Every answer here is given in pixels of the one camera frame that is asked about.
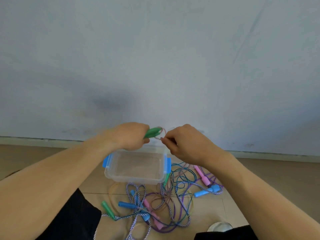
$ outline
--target white wall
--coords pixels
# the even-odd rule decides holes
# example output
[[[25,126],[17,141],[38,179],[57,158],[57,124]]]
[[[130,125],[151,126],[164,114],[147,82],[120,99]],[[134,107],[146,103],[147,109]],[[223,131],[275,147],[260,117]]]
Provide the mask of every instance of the white wall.
[[[320,0],[0,0],[0,135],[190,123],[320,156]]]

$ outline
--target floor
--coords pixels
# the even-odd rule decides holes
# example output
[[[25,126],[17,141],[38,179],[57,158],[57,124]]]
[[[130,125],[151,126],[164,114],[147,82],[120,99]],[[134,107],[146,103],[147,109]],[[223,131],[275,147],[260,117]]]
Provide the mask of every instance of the floor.
[[[63,149],[35,146],[0,145],[0,179],[6,175],[31,165],[45,157]],[[257,159],[240,159],[251,171],[276,188],[290,201],[320,222],[320,163],[272,161]],[[99,165],[79,187],[86,199],[94,206],[104,211],[101,202],[128,201],[125,184],[119,183],[113,187],[110,195],[108,190],[114,182],[104,176],[104,169]],[[147,185],[149,192],[155,191],[154,186]],[[121,214],[129,213],[118,209]],[[163,210],[160,217],[168,220],[168,212]],[[193,239],[197,232],[206,231],[217,221],[227,221],[233,227],[247,224],[246,219],[225,191],[221,195],[207,194],[194,198],[194,208],[191,213],[191,223],[186,228],[176,228],[169,234],[160,234],[153,230],[148,239]],[[103,217],[97,231],[97,240],[124,239],[128,232],[130,219],[112,221]],[[145,224],[138,224],[133,231],[134,237],[140,239],[146,230]]]

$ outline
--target plastic storage container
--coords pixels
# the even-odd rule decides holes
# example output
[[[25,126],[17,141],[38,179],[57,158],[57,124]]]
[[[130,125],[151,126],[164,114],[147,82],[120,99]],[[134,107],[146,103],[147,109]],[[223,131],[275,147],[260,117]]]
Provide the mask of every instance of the plastic storage container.
[[[136,151],[119,150],[110,154],[104,159],[103,167],[105,176],[116,182],[156,185],[164,182],[166,174],[171,172],[171,158],[167,157],[164,146],[144,145]]]

